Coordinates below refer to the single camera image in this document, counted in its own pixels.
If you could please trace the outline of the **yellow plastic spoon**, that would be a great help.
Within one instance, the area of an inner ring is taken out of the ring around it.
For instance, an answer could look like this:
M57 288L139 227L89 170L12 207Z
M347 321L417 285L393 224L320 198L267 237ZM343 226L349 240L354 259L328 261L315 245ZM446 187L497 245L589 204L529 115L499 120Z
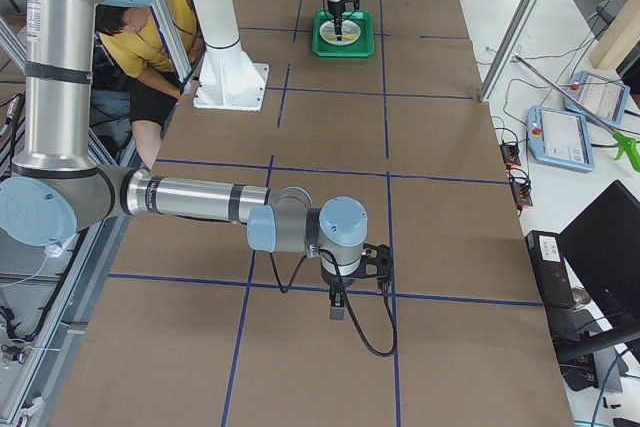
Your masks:
M360 37L359 33L356 34L343 34L337 36L335 33L322 34L322 39L329 43L341 44L341 43L353 43Z

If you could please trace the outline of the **pale green plastic fork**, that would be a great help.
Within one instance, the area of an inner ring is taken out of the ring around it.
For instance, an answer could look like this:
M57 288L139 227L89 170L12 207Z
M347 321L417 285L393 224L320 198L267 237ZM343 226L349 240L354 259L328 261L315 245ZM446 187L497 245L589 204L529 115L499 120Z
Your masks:
M342 27L343 27L343 30L347 31L347 32L355 32L356 30L360 29L360 26L357 23L351 22L351 21L343 22L343 26ZM330 30L334 30L332 22L329 22L329 29Z

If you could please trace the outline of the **white round plate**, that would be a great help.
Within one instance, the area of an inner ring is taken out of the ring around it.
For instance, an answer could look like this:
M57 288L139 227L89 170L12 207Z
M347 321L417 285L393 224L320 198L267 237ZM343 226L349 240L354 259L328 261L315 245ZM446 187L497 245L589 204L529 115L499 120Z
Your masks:
M322 34L334 33L334 30L330 30L330 29L329 29L329 22L332 22L332 23L333 23L333 21L326 21L326 22L324 22L324 23L320 26L320 28L319 28L319 35L320 35L320 38L321 38L321 39L322 39L322 37L321 37L321 35L322 35ZM360 28L359 30L356 30L355 32L347 32L347 31L344 31L344 30L343 30L343 34L356 34L356 33L359 33L359 34L360 34L360 36L361 36L361 33L362 33L361 28ZM353 43L341 43L341 44L335 44L335 43L329 43L329 42L326 42L326 43L328 43L328 44L330 44L330 45L333 45L333 46L338 46L338 47L346 47L346 46L349 46L349 45L353 44Z

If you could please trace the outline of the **green plastic tray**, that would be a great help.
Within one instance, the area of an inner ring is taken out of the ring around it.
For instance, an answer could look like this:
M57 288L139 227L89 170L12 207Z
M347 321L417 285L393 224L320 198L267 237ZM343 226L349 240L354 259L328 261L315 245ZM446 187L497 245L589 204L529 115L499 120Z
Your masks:
M361 28L360 38L346 47L333 46L320 38L319 28L326 21L333 21L333 17L326 10L318 10L314 14L312 28L312 51L320 57L367 58L375 52L375 40L372 17L369 11L347 11L343 20L351 20Z

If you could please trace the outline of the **person in yellow shirt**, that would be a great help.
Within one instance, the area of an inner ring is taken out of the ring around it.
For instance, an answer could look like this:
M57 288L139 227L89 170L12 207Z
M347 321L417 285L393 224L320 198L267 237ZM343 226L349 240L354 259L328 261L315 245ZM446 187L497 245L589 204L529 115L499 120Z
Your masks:
M168 0L188 59L194 62L203 46L191 0ZM136 150L144 165L154 165L162 131L183 88L165 41L149 7L96 7L95 28L107 52L130 78L130 123Z

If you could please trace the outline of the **black desktop box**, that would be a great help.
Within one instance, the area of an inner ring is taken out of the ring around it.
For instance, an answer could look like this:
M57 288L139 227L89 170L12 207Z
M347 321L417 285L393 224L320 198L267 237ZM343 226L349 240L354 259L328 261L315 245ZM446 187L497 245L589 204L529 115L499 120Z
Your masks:
M544 305L573 309L576 302L558 235L553 232L531 230L525 236L525 242Z

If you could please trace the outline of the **near blue teach pendant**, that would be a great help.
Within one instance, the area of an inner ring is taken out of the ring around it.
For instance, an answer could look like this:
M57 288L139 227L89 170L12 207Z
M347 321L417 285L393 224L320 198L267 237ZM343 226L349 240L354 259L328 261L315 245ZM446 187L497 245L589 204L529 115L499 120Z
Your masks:
M594 170L588 127L582 115L532 106L526 123L529 150L537 162L578 172Z

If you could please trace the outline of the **blue teach pendant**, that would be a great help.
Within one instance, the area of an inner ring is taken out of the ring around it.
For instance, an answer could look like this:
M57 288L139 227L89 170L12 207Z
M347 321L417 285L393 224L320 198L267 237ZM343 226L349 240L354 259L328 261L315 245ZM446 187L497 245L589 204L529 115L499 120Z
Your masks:
M611 127L621 124L630 96L630 88L622 81L590 71L578 72L565 91Z
M594 170L588 127L582 115L532 106L526 123L529 150L537 162L578 172Z

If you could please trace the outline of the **black monitor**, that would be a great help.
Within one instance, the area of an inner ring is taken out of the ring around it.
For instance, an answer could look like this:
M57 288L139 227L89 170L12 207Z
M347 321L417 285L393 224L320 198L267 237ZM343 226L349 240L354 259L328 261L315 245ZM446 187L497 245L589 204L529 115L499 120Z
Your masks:
M566 261L611 328L556 347L560 362L639 345L639 200L613 181L559 235Z

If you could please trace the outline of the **far blue teach pendant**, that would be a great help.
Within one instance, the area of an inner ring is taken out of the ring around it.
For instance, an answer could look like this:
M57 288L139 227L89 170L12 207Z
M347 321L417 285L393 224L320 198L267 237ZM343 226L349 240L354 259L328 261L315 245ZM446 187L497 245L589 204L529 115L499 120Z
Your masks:
M622 81L590 71L578 72L565 91L611 127L621 124L630 96L630 88Z

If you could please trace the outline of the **metal reacher grabber tool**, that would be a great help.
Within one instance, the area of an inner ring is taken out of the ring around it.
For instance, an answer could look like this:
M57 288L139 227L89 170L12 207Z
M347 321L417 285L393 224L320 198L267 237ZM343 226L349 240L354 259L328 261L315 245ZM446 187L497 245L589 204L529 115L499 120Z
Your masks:
M547 76L545 76L540 71L538 71L533 65L527 62L520 55L513 55L513 59L523 64L527 69L529 69L533 74L535 74L538 78L544 81L548 86L550 86L560 95L562 95L569 102L573 103L581 114L585 115L587 118L589 118L593 123L595 123L599 127L605 129L616 140L618 152L616 154L615 159L619 160L623 155L626 155L629 159L629 163L631 164L631 167L636 172L640 171L640 158L639 158L639 152L637 151L637 147L636 147L637 140L635 138L626 136L621 131L614 129L608 124L606 124L605 122L603 122L598 116L588 111L586 107L579 102L578 99L573 97L571 94L565 91L561 86L557 85Z

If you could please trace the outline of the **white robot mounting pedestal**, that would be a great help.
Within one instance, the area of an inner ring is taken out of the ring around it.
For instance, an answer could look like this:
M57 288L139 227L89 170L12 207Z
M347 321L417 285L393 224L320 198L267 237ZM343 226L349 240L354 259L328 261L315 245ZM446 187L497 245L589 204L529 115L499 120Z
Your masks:
M261 109L269 66L244 51L233 0L192 0L205 44L194 106L257 112Z

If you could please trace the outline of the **aluminium frame post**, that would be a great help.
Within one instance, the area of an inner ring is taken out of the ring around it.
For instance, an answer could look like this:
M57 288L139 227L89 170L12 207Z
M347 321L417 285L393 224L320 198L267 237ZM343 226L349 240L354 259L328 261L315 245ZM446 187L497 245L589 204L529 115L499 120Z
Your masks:
M516 45L539 1L540 0L520 0L483 81L482 87L480 88L479 100L481 102L487 102L491 97L501 75L512 58L512 55L515 53Z

